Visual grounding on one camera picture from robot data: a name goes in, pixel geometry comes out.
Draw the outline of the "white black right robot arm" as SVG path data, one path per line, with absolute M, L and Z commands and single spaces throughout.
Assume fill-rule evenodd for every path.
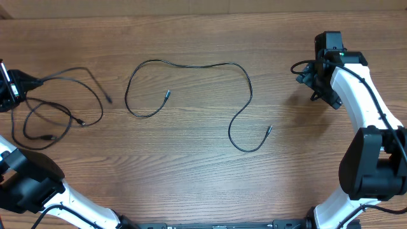
M 361 52 L 347 50 L 339 31 L 315 37 L 315 58 L 306 60 L 296 80 L 332 108 L 344 106 L 355 136 L 344 154 L 339 187 L 304 219 L 283 221 L 284 228 L 360 228 L 367 209 L 401 215 L 379 204 L 406 194 L 406 127 L 390 112 L 376 89 Z

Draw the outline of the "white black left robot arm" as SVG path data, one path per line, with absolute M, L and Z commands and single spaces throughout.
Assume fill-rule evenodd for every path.
M 106 100 L 112 103 L 110 96 L 86 67 L 73 67 L 44 78 L 35 78 L 18 69 L 7 70 L 1 59 L 1 113 L 10 111 L 11 136 L 19 146 L 15 146 L 1 135 L 1 209 L 19 214 L 27 211 L 34 214 L 40 212 L 41 215 L 32 228 L 36 228 L 47 214 L 63 219 L 78 228 L 141 228 L 126 216 L 97 205 L 73 189 L 65 180 L 62 169 L 50 157 L 37 152 L 59 142 L 68 133 L 72 121 L 75 120 L 80 126 L 87 127 L 96 124 L 103 117 L 104 110 L 101 100 L 88 85 L 72 78 L 59 77 L 63 73 L 75 70 L 86 71 Z M 73 81 L 89 90 L 99 103 L 100 118 L 93 123 L 86 124 L 83 120 L 73 116 L 71 111 L 61 104 L 27 96 L 29 91 L 50 80 Z M 20 103 L 28 100 L 35 100 L 38 105 L 30 108 L 31 112 L 24 122 L 23 133 L 30 140 L 51 141 L 49 145 L 42 148 L 24 146 L 15 139 L 13 111 Z M 27 135 L 25 129 L 28 118 L 42 105 L 58 109 L 69 117 L 67 127 L 61 136 L 34 137 Z M 11 170 L 15 171 L 14 175 L 4 180 L 4 175 Z

